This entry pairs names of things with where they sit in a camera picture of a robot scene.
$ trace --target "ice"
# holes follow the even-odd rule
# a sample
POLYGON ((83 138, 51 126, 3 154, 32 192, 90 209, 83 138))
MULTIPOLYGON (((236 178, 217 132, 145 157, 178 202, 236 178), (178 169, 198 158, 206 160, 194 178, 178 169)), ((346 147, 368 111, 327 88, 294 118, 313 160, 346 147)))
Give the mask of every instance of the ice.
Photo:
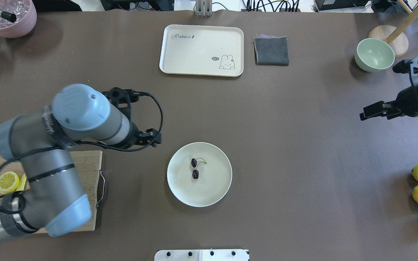
MULTIPOLYGON (((22 19, 30 8, 30 1, 28 0, 0 0, 0 10, 14 13, 17 17, 15 22, 22 19)), ((6 28, 13 23, 0 17, 0 28, 6 28)))

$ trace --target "rabbit cartoon print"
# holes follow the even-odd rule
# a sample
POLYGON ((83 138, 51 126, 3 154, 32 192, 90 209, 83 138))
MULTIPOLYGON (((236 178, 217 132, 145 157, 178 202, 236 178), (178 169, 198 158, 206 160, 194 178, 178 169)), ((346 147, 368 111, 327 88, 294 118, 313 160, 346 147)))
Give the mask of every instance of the rabbit cartoon print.
POLYGON ((219 69, 234 70, 235 61, 233 60, 233 55, 222 55, 219 69))

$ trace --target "electrical cable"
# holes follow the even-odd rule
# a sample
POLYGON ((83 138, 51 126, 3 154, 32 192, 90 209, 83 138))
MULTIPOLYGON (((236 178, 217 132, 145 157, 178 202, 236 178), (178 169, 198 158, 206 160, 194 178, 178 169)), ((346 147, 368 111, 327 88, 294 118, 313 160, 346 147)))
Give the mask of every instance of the electrical cable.
POLYGON ((131 11, 131 10, 135 10, 135 9, 138 7, 138 3, 135 3, 135 7, 131 8, 131 9, 123 9, 123 8, 120 6, 120 3, 117 3, 117 6, 118 6, 120 9, 122 9, 122 10, 125 10, 125 11, 131 11))
POLYGON ((259 0, 259 1, 257 1, 257 8, 256 8, 256 11, 258 12, 259 11, 259 3, 261 3, 262 2, 262 5, 264 5, 264 0, 259 0))
POLYGON ((272 2, 269 2, 268 4, 266 4, 266 5, 270 5, 271 3, 278 3, 278 2, 284 2, 284 1, 286 1, 286 0, 275 0, 275 1, 272 1, 272 2))
MULTIPOLYGON (((103 143, 100 143, 100 142, 79 141, 79 142, 76 142, 76 143, 78 145, 83 145, 83 144, 94 145, 94 146, 102 147, 103 149, 117 150, 119 152, 139 152, 140 150, 144 150, 147 147, 149 147, 150 145, 153 145, 156 142, 157 137, 159 137, 159 134, 161 134, 162 125, 164 123, 164 113, 162 112, 161 104, 159 104, 157 99, 152 94, 148 94, 147 92, 145 92, 145 93, 143 93, 143 96, 151 97, 151 99, 154 100, 157 107, 159 108, 159 112, 161 114, 161 123, 159 124, 159 130, 157 131, 154 138, 151 139, 151 141, 148 142, 148 144, 143 145, 142 147, 139 147, 139 148, 136 148, 136 149, 128 150, 128 149, 115 148, 115 147, 112 147, 112 146, 109 146, 109 145, 106 145, 106 144, 103 144, 103 143)), ((54 147, 47 147, 47 148, 32 150, 31 152, 26 152, 26 153, 21 154, 17 157, 11 158, 11 159, 5 161, 3 164, 1 164, 0 165, 0 172, 4 167, 6 167, 8 164, 10 164, 12 162, 19 161, 22 158, 25 158, 25 157, 28 157, 28 156, 31 156, 31 155, 34 155, 34 154, 37 154, 37 153, 48 152, 50 150, 63 150, 63 148, 60 147, 60 146, 54 146, 54 147)), ((17 210, 7 210, 6 208, 4 208, 0 205, 0 212, 13 215, 13 214, 18 214, 18 213, 22 212, 22 210, 24 210, 24 208, 25 208, 24 197, 19 192, 14 192, 13 195, 15 197, 19 198, 19 206, 20 206, 19 209, 17 209, 17 210)))
POLYGON ((272 12, 274 12, 274 5, 272 4, 272 2, 270 0, 267 0, 270 4, 270 6, 272 7, 272 12))
POLYGON ((148 8, 141 7, 139 4, 138 4, 138 7, 140 7, 141 9, 144 9, 144 10, 149 10, 149 11, 153 10, 152 8, 148 9, 148 8))
POLYGON ((348 2, 350 2, 351 4, 353 4, 354 7, 359 8, 359 9, 365 9, 367 7, 369 7, 370 5, 373 5, 373 2, 375 2, 374 0, 372 0, 372 2, 364 7, 359 7, 357 6, 355 3, 351 2, 351 0, 348 0, 348 2))
POLYGON ((279 5, 277 5, 277 8, 275 8, 275 11, 274 11, 274 12, 277 12, 278 8, 280 7, 280 5, 283 5, 283 3, 285 3, 285 2, 287 2, 287 3, 288 3, 288 1, 287 1, 287 0, 273 1, 272 3, 274 3, 274 2, 282 2, 282 3, 280 3, 279 5))
POLYGON ((94 146, 102 147, 103 149, 117 150, 118 152, 139 152, 140 150, 144 150, 147 147, 149 147, 150 145, 153 145, 156 142, 157 137, 161 133, 162 125, 163 125, 163 122, 164 122, 164 114, 162 112, 161 104, 159 104, 159 102, 156 100, 156 98, 154 98, 154 96, 152 94, 145 93, 145 94, 143 94, 143 96, 149 96, 149 97, 151 97, 154 100, 154 102, 156 103, 157 107, 159 108, 159 112, 161 113, 161 124, 159 124, 159 129, 158 129, 155 137, 151 141, 149 141, 148 144, 146 144, 146 145, 144 145, 142 147, 136 148, 136 149, 132 149, 132 150, 120 149, 120 148, 116 148, 116 147, 112 147, 112 146, 106 145, 104 143, 91 142, 91 141, 79 141, 79 142, 77 142, 77 144, 78 145, 83 145, 83 144, 94 145, 94 146))
POLYGON ((292 4, 291 4, 291 7, 288 10, 288 12, 294 12, 295 11, 296 2, 295 2, 295 0, 291 0, 291 2, 292 2, 292 4))
POLYGON ((288 8, 288 5, 289 5, 289 3, 287 1, 284 1, 284 2, 280 3, 279 6, 275 9, 275 11, 277 11, 277 9, 278 9, 279 12, 281 12, 282 11, 282 7, 283 7, 283 4, 285 4, 285 3, 287 3, 286 8, 285 8, 285 11, 286 11, 287 8, 288 8))
POLYGON ((212 3, 213 5, 214 4, 219 4, 219 5, 222 5, 221 3, 219 3, 219 2, 214 2, 214 3, 212 3))

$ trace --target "brown table surface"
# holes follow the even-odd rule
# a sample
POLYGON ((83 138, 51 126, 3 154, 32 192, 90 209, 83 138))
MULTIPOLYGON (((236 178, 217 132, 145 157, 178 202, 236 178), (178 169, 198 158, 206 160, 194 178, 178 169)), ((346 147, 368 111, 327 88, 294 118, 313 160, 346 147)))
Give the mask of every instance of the brown table surface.
MULTIPOLYGON (((105 150, 106 200, 94 232, 34 235, 0 244, 2 260, 153 260, 158 249, 245 248, 251 260, 418 260, 418 117, 361 122, 393 100, 407 74, 366 73, 353 61, 372 28, 404 15, 215 12, 41 13, 28 36, 0 38, 0 123, 36 111, 71 83, 154 94, 163 144, 105 150), (238 78, 159 70, 169 24, 244 31, 238 78), (256 34, 289 38, 290 65, 256 66, 256 34), (227 195, 193 208, 172 195, 167 164, 180 147, 220 147, 233 168, 227 195)), ((406 31, 418 56, 418 20, 406 31)), ((141 129, 157 127, 151 99, 134 104, 141 129)), ((83 146, 79 150, 95 147, 83 146)))

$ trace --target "wooden stand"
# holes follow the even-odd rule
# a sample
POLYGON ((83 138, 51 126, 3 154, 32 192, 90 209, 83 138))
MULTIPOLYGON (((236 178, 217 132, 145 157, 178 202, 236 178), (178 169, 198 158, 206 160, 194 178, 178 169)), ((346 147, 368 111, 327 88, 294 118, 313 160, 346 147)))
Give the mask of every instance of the wooden stand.
MULTIPOLYGON (((101 161, 103 158, 103 152, 101 150, 88 150, 85 152, 71 152, 73 163, 77 169, 78 176, 82 182, 83 189, 85 189, 86 195, 88 195, 88 201, 91 207, 91 218, 85 223, 85 225, 77 228, 73 231, 94 231, 96 228, 96 203, 98 202, 98 182, 99 182, 99 170, 101 170, 101 161)), ((0 165, 5 160, 0 156, 0 165)), ((20 162, 13 162, 4 167, 0 173, 13 171, 22 177, 24 168, 20 162)), ((25 189, 29 189, 30 185, 27 182, 25 189)), ((44 228, 38 230, 37 233, 47 233, 44 228)))
MULTIPOLYGON (((369 38, 377 38, 384 42, 396 30, 396 27, 391 25, 379 25, 376 28, 373 28, 369 33, 369 38)), ((396 58, 403 56, 409 49, 409 40, 404 33, 401 33, 396 37, 396 39, 388 43, 388 45, 393 49, 394 56, 396 58)))
POLYGON ((379 25, 369 33, 369 38, 380 39, 391 47, 396 58, 403 56, 409 49, 409 41, 403 31, 418 17, 418 5, 404 22, 395 28, 391 25, 379 25))

